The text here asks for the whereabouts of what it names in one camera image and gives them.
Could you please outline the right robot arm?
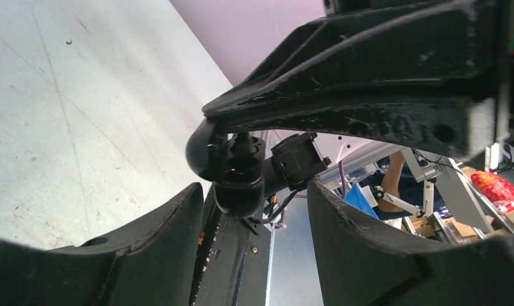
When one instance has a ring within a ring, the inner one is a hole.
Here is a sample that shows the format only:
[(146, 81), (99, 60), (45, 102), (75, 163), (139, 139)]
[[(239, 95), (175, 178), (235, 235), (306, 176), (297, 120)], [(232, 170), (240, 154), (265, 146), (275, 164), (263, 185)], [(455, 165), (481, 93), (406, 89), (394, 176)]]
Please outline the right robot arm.
[(254, 222), (307, 191), (329, 305), (514, 305), (514, 236), (452, 246), (391, 228), (314, 177), (318, 133), (468, 161), (514, 133), (514, 1), (325, 1), (241, 84), (203, 107), (186, 147), (217, 207)]

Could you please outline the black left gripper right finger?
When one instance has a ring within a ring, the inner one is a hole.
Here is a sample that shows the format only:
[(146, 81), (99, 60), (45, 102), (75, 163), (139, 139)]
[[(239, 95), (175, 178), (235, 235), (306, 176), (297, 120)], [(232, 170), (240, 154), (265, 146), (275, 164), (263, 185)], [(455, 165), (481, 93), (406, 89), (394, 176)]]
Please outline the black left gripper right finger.
[(307, 201), (325, 305), (514, 305), (514, 236), (460, 246), (418, 237), (314, 181)]

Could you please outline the black clip earbud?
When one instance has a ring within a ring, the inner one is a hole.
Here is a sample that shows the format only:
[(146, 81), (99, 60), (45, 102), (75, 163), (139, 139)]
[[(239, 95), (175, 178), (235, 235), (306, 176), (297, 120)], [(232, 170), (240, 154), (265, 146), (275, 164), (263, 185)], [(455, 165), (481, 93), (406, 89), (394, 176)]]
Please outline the black clip earbud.
[(237, 133), (234, 136), (234, 143), (230, 150), (235, 156), (255, 154), (258, 151), (254, 145), (253, 137), (249, 133)]

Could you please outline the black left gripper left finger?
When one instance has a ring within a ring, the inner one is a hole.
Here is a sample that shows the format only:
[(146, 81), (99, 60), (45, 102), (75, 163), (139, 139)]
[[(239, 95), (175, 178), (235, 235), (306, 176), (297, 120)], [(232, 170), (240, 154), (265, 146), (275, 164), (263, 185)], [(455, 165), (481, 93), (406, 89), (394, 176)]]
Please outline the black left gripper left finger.
[(48, 251), (0, 240), (0, 305), (187, 305), (203, 190), (81, 246)]

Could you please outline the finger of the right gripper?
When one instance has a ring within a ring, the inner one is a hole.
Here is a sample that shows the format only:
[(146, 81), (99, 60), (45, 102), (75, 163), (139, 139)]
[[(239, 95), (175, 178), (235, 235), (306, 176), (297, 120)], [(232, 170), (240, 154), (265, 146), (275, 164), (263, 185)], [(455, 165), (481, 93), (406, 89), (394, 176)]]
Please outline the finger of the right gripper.
[(502, 1), (424, 1), (295, 29), (203, 107), (220, 130), (357, 136), (469, 159), (496, 140)]

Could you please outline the black oval charging case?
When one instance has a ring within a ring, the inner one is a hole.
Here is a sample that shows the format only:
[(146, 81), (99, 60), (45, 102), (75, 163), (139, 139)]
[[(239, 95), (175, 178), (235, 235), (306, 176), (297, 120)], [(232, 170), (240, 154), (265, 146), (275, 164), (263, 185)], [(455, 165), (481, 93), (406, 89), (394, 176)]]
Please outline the black oval charging case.
[(235, 156), (230, 149), (236, 134), (229, 137), (215, 120), (203, 119), (187, 141), (186, 160), (195, 174), (212, 182), (216, 206), (222, 213), (247, 219), (264, 202), (266, 145), (249, 133), (258, 151)]

